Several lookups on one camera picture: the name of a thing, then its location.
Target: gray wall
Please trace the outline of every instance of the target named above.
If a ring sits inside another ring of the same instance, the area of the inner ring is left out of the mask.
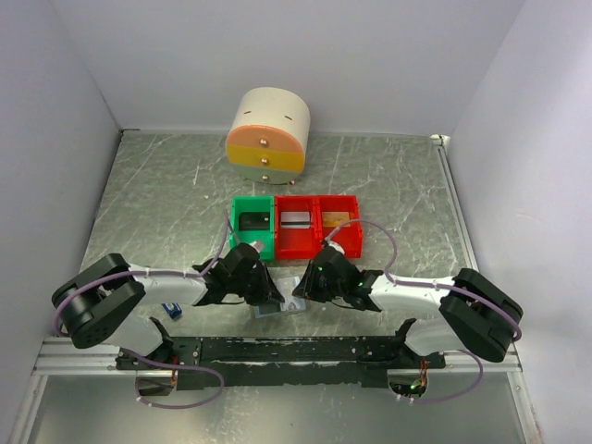
[[[80,266],[117,129],[47,1],[0,6],[0,442],[55,288]]]
[[[122,128],[227,130],[302,96],[321,131],[451,134],[522,0],[51,0]]]
[[[590,442],[592,2],[529,0],[452,135],[483,271],[524,307],[547,442]]]

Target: blue object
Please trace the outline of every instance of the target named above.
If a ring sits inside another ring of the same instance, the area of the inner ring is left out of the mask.
[[[183,313],[178,303],[167,302],[163,303],[163,308],[166,310],[171,319],[175,320]]]

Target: yellow drawer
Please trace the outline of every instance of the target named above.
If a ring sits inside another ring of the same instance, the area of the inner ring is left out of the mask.
[[[252,146],[229,144],[227,146],[228,160],[232,164],[249,167],[268,167],[283,171],[301,173],[304,170],[303,153],[287,153]]]

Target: marble tabletop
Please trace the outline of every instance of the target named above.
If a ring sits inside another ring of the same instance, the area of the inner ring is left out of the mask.
[[[395,234],[393,271],[399,276],[443,277],[466,266],[441,160],[429,138],[311,136],[305,170],[292,186],[243,180],[228,162],[224,142],[223,135],[125,132],[82,267],[107,253],[153,267],[200,264],[222,241],[223,209],[233,196],[283,194],[355,194],[362,217]],[[357,265],[381,268],[391,254],[388,238],[364,227]],[[301,276],[305,265],[270,266],[277,278]],[[421,317],[316,302],[305,313],[258,320],[246,304],[184,306],[179,321],[159,305],[137,310],[161,319],[173,336],[390,335],[404,319]]]

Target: toy drawer cabinet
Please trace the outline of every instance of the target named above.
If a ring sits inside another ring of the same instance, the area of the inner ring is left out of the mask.
[[[228,160],[244,178],[289,183],[304,170],[310,121],[308,106],[293,92],[250,90],[226,139]]]

